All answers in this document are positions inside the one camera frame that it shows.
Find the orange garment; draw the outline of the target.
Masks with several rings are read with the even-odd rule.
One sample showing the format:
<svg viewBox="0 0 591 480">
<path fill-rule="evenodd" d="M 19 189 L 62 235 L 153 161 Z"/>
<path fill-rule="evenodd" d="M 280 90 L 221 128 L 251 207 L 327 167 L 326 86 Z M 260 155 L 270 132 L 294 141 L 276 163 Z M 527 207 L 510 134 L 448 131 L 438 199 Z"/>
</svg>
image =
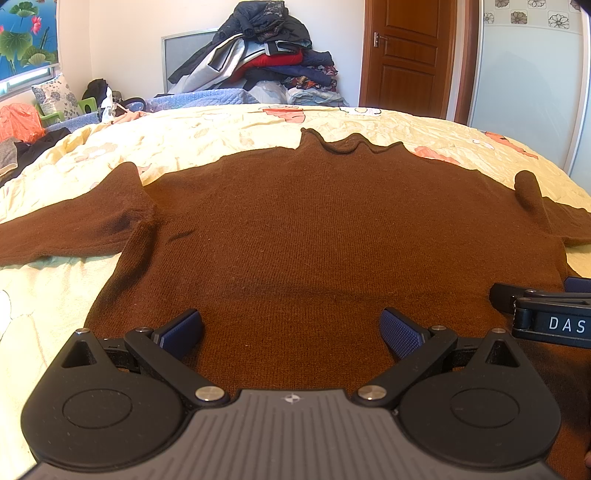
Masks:
<svg viewBox="0 0 591 480">
<path fill-rule="evenodd" d="M 0 108 L 0 140 L 34 143 L 45 134 L 39 114 L 31 104 L 13 103 Z"/>
</svg>

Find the black garment by bed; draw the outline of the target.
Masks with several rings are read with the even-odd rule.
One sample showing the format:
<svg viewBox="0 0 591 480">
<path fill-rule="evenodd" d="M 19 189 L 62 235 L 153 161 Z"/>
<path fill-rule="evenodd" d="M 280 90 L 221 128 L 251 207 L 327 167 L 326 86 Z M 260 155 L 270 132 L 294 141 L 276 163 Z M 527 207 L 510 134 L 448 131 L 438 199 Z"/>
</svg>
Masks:
<svg viewBox="0 0 591 480">
<path fill-rule="evenodd" d="M 70 131 L 67 128 L 60 128 L 45 134 L 32 144 L 26 142 L 13 143 L 16 152 L 16 167 L 1 175 L 1 185 L 18 177 L 22 171 L 37 160 L 42 153 L 49 148 L 54 147 L 59 140 L 65 138 L 69 134 Z"/>
</svg>

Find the lotus flower wall picture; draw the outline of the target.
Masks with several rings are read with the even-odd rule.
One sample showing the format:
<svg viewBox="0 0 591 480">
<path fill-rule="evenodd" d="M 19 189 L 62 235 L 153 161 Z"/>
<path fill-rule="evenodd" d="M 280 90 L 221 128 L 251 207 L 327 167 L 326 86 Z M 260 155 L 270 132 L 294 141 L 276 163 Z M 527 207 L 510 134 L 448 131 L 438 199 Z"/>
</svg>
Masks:
<svg viewBox="0 0 591 480">
<path fill-rule="evenodd" d="M 58 2 L 1 2 L 1 80 L 58 63 Z"/>
</svg>

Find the green plastic stool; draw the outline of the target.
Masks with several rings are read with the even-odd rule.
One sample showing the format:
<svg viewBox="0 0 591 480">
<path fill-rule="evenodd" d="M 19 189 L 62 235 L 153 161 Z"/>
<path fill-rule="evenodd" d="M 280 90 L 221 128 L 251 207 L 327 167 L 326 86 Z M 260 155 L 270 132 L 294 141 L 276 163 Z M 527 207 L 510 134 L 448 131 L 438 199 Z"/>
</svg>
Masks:
<svg viewBox="0 0 591 480">
<path fill-rule="evenodd" d="M 35 102 L 34 107 L 39 115 L 42 126 L 45 128 L 98 111 L 96 100 L 93 97 L 78 101 L 76 107 L 65 105 L 63 102 L 48 104 Z"/>
</svg>

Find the brown wooden door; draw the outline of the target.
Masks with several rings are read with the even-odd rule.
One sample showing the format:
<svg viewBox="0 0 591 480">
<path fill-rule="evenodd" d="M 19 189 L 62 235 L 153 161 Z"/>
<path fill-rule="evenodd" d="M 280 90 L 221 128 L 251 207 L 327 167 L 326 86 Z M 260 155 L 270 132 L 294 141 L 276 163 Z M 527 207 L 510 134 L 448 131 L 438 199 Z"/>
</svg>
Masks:
<svg viewBox="0 0 591 480">
<path fill-rule="evenodd" d="M 446 116 L 457 7 L 450 0 L 365 3 L 360 106 Z"/>
</svg>

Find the floral cushion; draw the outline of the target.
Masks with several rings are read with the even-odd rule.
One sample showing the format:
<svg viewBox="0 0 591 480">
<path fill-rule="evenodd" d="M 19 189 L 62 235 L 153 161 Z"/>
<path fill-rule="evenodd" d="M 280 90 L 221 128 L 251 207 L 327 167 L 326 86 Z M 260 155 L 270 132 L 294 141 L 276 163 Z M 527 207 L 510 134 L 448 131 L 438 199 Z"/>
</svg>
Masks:
<svg viewBox="0 0 591 480">
<path fill-rule="evenodd" d="M 65 76 L 60 73 L 55 78 L 31 87 L 35 100 L 39 104 L 61 103 L 76 107 L 78 99 L 70 89 Z"/>
</svg>

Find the grey framed panel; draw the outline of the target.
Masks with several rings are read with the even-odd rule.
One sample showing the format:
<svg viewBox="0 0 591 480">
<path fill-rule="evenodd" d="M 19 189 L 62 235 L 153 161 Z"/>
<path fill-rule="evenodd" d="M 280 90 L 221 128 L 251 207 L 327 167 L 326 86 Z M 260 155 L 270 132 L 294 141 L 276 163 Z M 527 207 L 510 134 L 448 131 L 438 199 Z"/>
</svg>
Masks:
<svg viewBox="0 0 591 480">
<path fill-rule="evenodd" d="M 169 76 L 194 52 L 204 47 L 214 36 L 211 32 L 189 32 L 161 38 L 163 92 L 172 87 Z"/>
</svg>

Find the pile of mixed clothes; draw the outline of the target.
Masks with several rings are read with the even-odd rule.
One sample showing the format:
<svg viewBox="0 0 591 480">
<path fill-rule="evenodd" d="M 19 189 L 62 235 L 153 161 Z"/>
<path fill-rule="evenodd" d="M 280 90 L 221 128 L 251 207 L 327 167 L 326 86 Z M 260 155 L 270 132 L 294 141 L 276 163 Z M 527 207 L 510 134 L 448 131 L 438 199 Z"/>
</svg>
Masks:
<svg viewBox="0 0 591 480">
<path fill-rule="evenodd" d="M 271 103 L 346 107 L 328 52 L 312 49 L 308 28 L 283 1 L 242 1 L 204 46 L 167 77 L 169 92 L 242 88 Z"/>
</svg>

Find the frosted glass wardrobe door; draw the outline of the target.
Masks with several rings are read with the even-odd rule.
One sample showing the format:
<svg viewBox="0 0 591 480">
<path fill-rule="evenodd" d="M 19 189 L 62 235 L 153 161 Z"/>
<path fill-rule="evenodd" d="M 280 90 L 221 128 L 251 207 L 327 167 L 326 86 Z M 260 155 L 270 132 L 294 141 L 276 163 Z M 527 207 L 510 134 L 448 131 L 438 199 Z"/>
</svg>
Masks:
<svg viewBox="0 0 591 480">
<path fill-rule="evenodd" d="M 590 17 L 576 1 L 482 1 L 470 126 L 570 173 L 590 89 Z"/>
</svg>

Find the blue quilted cover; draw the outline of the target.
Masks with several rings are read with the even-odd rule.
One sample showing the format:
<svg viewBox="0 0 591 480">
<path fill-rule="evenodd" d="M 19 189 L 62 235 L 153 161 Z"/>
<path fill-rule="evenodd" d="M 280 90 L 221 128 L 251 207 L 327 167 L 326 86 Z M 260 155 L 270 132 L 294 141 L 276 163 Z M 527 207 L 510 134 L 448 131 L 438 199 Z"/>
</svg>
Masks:
<svg viewBox="0 0 591 480">
<path fill-rule="evenodd" d="M 175 95 L 161 95 L 148 100 L 140 97 L 133 97 L 124 100 L 122 106 L 127 110 L 136 112 L 143 111 L 155 113 L 162 110 L 172 110 L 179 108 L 235 105 L 235 104 L 259 104 L 255 97 L 243 89 L 213 89 L 205 91 L 195 91 Z M 98 124 L 100 115 L 98 112 L 91 112 L 74 119 L 58 122 L 45 128 L 46 132 L 56 131 L 62 128 L 73 132 L 76 129 L 90 124 Z"/>
</svg>

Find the brown knit sweater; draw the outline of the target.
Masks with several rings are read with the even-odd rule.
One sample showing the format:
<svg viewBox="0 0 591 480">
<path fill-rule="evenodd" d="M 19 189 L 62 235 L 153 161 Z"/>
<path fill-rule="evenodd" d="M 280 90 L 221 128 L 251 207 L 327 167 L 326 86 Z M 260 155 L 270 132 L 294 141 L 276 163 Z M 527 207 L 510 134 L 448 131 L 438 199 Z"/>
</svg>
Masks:
<svg viewBox="0 0 591 480">
<path fill-rule="evenodd" d="M 82 328 L 121 338 L 195 309 L 183 364 L 228 393 L 163 451 L 111 471 L 39 463 L 32 479 L 557 479 L 588 431 L 590 352 L 515 338 L 495 283 L 564 292 L 567 250 L 590 214 L 476 170 L 354 134 L 305 129 L 294 149 L 239 152 L 150 184 L 133 163 L 89 192 L 4 223 L 3 265 L 116 255 Z M 546 471 L 420 471 L 391 414 L 353 393 L 397 359 L 380 332 L 393 308 L 466 338 L 504 328 L 556 400 Z"/>
</svg>

